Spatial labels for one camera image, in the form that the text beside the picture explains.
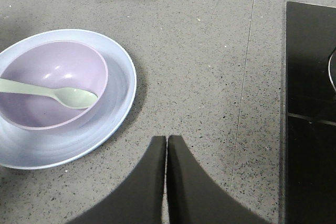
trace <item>black induction cooktop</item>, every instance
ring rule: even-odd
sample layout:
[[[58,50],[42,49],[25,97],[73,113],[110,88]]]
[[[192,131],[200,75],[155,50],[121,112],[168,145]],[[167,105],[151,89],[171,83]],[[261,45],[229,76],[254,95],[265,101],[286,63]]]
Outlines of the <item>black induction cooktop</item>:
[[[336,8],[288,2],[286,223],[336,223]]]

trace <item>spoon handle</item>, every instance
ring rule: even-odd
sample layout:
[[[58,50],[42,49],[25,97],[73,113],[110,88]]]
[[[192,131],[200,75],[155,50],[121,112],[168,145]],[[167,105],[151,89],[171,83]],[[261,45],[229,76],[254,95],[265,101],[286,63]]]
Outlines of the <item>spoon handle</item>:
[[[0,78],[0,92],[51,96],[49,88]]]

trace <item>bowl rim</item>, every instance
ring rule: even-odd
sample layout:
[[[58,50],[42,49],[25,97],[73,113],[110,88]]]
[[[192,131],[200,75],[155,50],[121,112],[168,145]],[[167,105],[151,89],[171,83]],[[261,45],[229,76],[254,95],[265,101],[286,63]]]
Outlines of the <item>bowl rim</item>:
[[[62,127],[62,126],[65,126],[77,119],[79,119],[80,117],[84,116],[85,114],[87,114],[102,98],[105,90],[106,90],[106,87],[107,87],[107,83],[108,83],[108,79],[109,79],[109,69],[107,67],[107,64],[106,64],[106,61],[104,59],[104,57],[101,55],[101,53],[96,50],[95,48],[85,44],[85,43],[82,43],[82,42],[79,42],[79,41],[76,41],[76,40],[53,40],[53,41],[48,41],[48,42],[45,42],[45,43],[41,43],[41,44],[38,44],[38,45],[35,45],[31,48],[29,48],[28,50],[25,50],[24,52],[22,52],[21,54],[19,54],[18,56],[14,57],[13,60],[10,61],[10,63],[7,64],[7,66],[3,69],[3,71],[0,72],[0,78],[2,76],[2,74],[6,71],[6,69],[16,60],[18,59],[19,57],[21,57],[23,54],[25,54],[26,52],[29,52],[30,50],[32,49],[35,49],[37,47],[40,47],[40,46],[43,46],[43,45],[46,45],[46,44],[53,44],[53,43],[56,43],[56,42],[71,42],[71,43],[75,43],[75,44],[81,44],[89,49],[91,49],[92,51],[95,52],[95,54],[98,56],[98,58],[101,60],[101,62],[103,63],[104,65],[104,72],[105,72],[105,80],[104,80],[104,86],[103,86],[103,90],[101,92],[101,95],[98,97],[98,99],[94,102],[94,104],[92,104],[90,107],[88,107],[87,109],[84,109],[82,111],[82,113],[76,115],[75,117],[71,118],[71,119],[68,119],[64,122],[61,122],[61,123],[57,123],[57,124],[53,124],[53,125],[49,125],[49,126],[42,126],[42,127],[33,127],[33,126],[27,126],[27,125],[22,125],[22,124],[19,124],[19,123],[16,123],[12,120],[10,120],[8,117],[6,117],[1,111],[0,111],[0,115],[3,119],[5,119],[8,123],[16,126],[16,127],[19,127],[21,129],[24,129],[24,130],[29,130],[29,131],[45,131],[45,130],[53,130],[53,129],[56,129],[56,128],[59,128],[59,127]]]

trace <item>countertop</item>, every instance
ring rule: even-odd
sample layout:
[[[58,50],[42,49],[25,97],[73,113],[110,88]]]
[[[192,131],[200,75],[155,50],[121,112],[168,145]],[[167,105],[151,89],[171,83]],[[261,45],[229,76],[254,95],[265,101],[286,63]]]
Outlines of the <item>countertop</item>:
[[[152,136],[171,134],[223,190],[281,222],[286,1],[0,0],[0,50],[93,30],[120,43],[138,74],[127,119],[101,147],[54,168],[0,168],[0,223],[66,223],[126,178]]]

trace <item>spoon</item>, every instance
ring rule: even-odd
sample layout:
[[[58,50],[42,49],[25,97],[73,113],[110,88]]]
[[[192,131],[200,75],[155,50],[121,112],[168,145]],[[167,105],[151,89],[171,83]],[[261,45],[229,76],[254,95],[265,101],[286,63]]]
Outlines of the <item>spoon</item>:
[[[98,97],[89,91],[75,88],[50,89],[22,82],[0,78],[0,92],[33,94],[51,97],[65,107],[71,109],[86,109],[93,105]]]

